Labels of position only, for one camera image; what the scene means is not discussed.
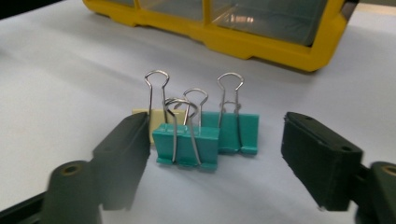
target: clear plastic window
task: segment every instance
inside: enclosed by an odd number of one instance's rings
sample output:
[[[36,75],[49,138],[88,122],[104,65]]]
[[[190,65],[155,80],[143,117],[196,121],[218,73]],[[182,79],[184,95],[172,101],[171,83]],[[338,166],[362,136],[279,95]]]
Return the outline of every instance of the clear plastic window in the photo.
[[[218,26],[312,45],[327,0],[212,0]]]
[[[140,6],[196,21],[201,21],[203,17],[202,0],[141,0]]]

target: yellow binder clip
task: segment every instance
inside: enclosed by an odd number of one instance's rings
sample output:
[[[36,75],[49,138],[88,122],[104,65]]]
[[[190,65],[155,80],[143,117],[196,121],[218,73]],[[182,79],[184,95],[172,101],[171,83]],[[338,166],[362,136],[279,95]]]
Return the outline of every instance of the yellow binder clip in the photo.
[[[152,109],[152,84],[149,82],[149,77],[154,74],[160,74],[165,76],[165,82],[162,85],[162,109]],[[141,112],[148,113],[148,126],[149,126],[149,141],[151,144],[154,143],[154,139],[152,138],[152,132],[157,129],[160,124],[167,123],[169,118],[165,109],[165,86],[169,82],[169,75],[162,70],[153,70],[145,75],[145,81],[149,87],[149,101],[148,101],[148,109],[133,109],[132,114],[137,114]],[[184,110],[172,110],[172,112],[177,117],[177,120],[183,120],[185,111]]]

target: screw hole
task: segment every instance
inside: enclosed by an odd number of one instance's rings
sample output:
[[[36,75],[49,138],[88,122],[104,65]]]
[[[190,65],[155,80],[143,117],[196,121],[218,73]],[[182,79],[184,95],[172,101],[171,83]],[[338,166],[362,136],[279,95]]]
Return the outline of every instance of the screw hole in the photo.
[[[62,169],[62,175],[74,175],[78,173],[80,169],[80,165],[72,164]]]

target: wire handle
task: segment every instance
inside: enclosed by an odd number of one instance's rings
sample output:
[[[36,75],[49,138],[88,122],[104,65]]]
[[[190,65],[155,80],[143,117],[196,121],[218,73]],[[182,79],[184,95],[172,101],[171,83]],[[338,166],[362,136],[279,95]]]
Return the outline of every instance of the wire handle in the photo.
[[[197,115],[198,106],[193,104],[190,101],[183,100],[183,99],[177,99],[177,98],[166,99],[166,102],[165,102],[166,111],[173,117],[173,120],[174,120],[174,139],[173,139],[174,140],[174,148],[173,148],[172,162],[175,162],[176,154],[177,154],[177,118],[176,118],[175,114],[169,109],[169,105],[172,105],[172,104],[185,104],[188,106],[192,106],[192,108],[194,109],[193,113],[191,113],[189,115],[189,118],[187,119],[187,123],[188,123],[188,127],[190,129],[192,148],[195,153],[195,158],[196,158],[198,164],[201,165],[201,160],[200,160],[199,154],[198,154],[198,148],[197,148],[197,145],[195,142],[194,129],[192,128],[192,122],[191,122],[191,119],[193,117],[195,117],[195,115]]]
[[[236,102],[235,101],[225,101],[224,105],[235,105],[235,109],[233,110],[234,113],[236,113],[236,110],[239,111],[241,109],[241,107],[242,107],[241,104],[238,104],[238,106],[236,106]],[[227,112],[226,108],[223,107],[222,113],[226,113],[226,112]]]
[[[205,97],[204,100],[202,100],[201,103],[198,106],[198,116],[199,116],[198,117],[198,126],[201,127],[202,107],[203,107],[204,103],[207,101],[207,99],[209,98],[209,94],[207,94],[206,91],[203,91],[203,90],[201,90],[199,88],[191,88],[191,89],[188,89],[188,90],[184,91],[183,97],[184,97],[185,100],[189,101],[189,99],[187,98],[187,94],[189,94],[192,91],[198,91],[198,92],[202,93],[204,95],[204,97]],[[181,106],[181,104],[177,104],[177,105],[175,105],[174,109],[177,109],[180,106]],[[183,121],[184,125],[186,125],[186,123],[187,123],[187,119],[189,117],[189,113],[190,113],[190,106],[187,105],[186,116],[184,116],[184,121]]]
[[[147,73],[145,75],[145,81],[146,81],[146,83],[148,84],[148,87],[149,87],[148,125],[149,125],[149,122],[151,120],[151,105],[152,105],[152,85],[149,82],[149,76],[151,76],[153,74],[161,74],[161,75],[165,76],[165,82],[162,85],[162,89],[163,89],[163,118],[165,120],[165,123],[168,122],[168,117],[166,117],[166,111],[165,111],[165,86],[166,86],[166,84],[168,84],[168,81],[169,81],[170,77],[169,77],[169,75],[167,73],[165,73],[162,70],[153,70],[153,71],[151,71],[151,72],[149,72],[149,73]]]
[[[233,104],[235,104],[234,113],[236,114],[237,117],[239,115],[239,108],[240,108],[240,104],[239,104],[239,101],[238,101],[238,91],[239,91],[239,88],[244,84],[244,81],[245,81],[244,78],[241,75],[237,74],[237,73],[226,73],[226,74],[223,74],[220,77],[218,77],[218,85],[222,89],[222,96],[221,96],[221,103],[220,103],[220,113],[219,113],[219,123],[218,123],[218,127],[219,128],[220,128],[220,125],[221,125],[222,113],[223,113],[224,105],[225,105],[225,88],[221,84],[221,79],[224,78],[224,77],[228,77],[228,76],[238,77],[241,80],[239,85],[234,90],[234,100],[232,101]]]

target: yellow plastic bin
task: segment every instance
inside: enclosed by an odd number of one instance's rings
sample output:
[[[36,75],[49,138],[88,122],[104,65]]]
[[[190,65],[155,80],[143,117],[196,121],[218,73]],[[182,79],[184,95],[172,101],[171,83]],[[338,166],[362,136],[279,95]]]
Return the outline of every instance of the yellow plastic bin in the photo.
[[[305,71],[333,56],[358,0],[83,0],[130,25],[187,35],[241,59],[257,57]]]

